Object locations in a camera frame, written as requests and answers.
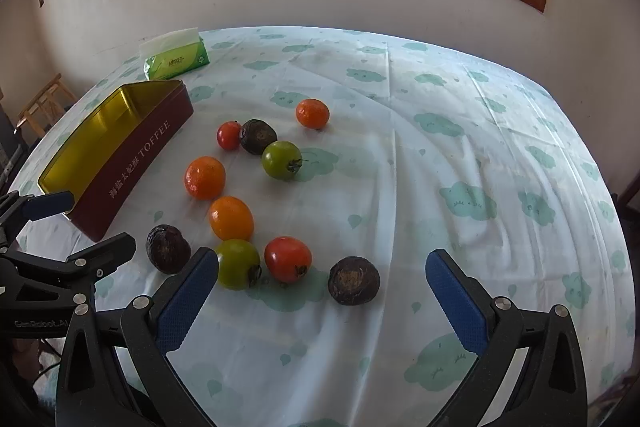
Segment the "small orange fruit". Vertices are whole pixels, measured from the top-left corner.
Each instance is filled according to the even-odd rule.
[[[233,196],[223,196],[209,207],[211,230],[222,241],[244,239],[248,241],[254,233],[254,216],[244,201]]]
[[[296,118],[309,129],[322,129],[329,121],[329,108],[314,98],[303,100],[296,107]]]
[[[192,161],[184,173],[184,187],[197,200],[213,200],[225,188],[225,167],[211,156]]]

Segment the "white tablecloth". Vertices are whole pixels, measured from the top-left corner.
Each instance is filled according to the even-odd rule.
[[[188,197],[182,176],[198,156],[219,158],[224,193],[254,214],[258,251],[293,235],[314,264],[287,289],[268,275],[248,291],[216,286],[169,354],[218,425],[424,427],[475,358],[424,278],[435,248],[521,309],[565,304],[590,400],[629,367],[634,290],[622,230],[590,153],[546,90],[480,58],[382,35],[263,27],[202,37],[210,65],[181,76],[194,115],[113,221],[106,237],[128,232],[138,250],[97,284],[97,307],[124,307],[158,288],[164,277],[145,253],[154,225],[178,227],[193,250],[218,244],[209,203]],[[47,133],[12,188],[40,193],[38,176],[82,119],[116,87],[143,79],[131,57],[98,82]],[[308,97],[331,110],[322,132],[294,117]],[[257,157],[217,146],[221,123],[250,118],[302,149],[309,161],[297,181],[273,180]],[[28,224],[18,240],[54,259],[91,245],[63,216]],[[328,295],[328,271],[347,255],[380,271],[380,292],[367,305],[342,307]],[[507,386],[487,418],[509,394]]]

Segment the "silver bolt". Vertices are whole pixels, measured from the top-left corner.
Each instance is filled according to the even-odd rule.
[[[501,310],[508,310],[511,308],[511,301],[507,297],[498,297],[495,299],[495,305]]]
[[[143,310],[149,306],[149,297],[146,295],[141,295],[140,297],[136,297],[133,299],[133,307],[137,310]]]
[[[87,311],[89,311],[89,304],[80,304],[76,306],[74,313],[76,315],[84,315]]]
[[[554,306],[554,311],[558,317],[566,317],[569,314],[569,310],[562,306],[562,304]]]

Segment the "wooden stool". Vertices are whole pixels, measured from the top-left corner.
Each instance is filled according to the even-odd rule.
[[[21,127],[23,124],[28,123],[36,135],[40,138],[44,138],[46,131],[35,119],[34,115],[38,110],[41,110],[49,122],[49,125],[53,125],[60,120],[63,114],[65,114],[65,108],[60,105],[60,102],[53,96],[57,90],[60,90],[72,104],[76,103],[78,99],[76,96],[68,90],[65,84],[61,81],[62,75],[59,73],[50,80],[41,90],[38,91],[25,108],[20,111],[18,115],[18,125]]]

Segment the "dark brown fruit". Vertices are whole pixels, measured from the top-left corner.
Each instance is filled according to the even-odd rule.
[[[171,225],[153,227],[146,236],[149,261],[162,273],[178,273],[191,257],[191,247],[180,230]]]
[[[334,264],[327,286],[338,304],[357,306],[376,296],[380,288],[380,274],[364,257],[350,255]]]
[[[257,156],[261,156],[267,146],[277,140],[276,132],[262,120],[249,120],[240,130],[240,145]]]

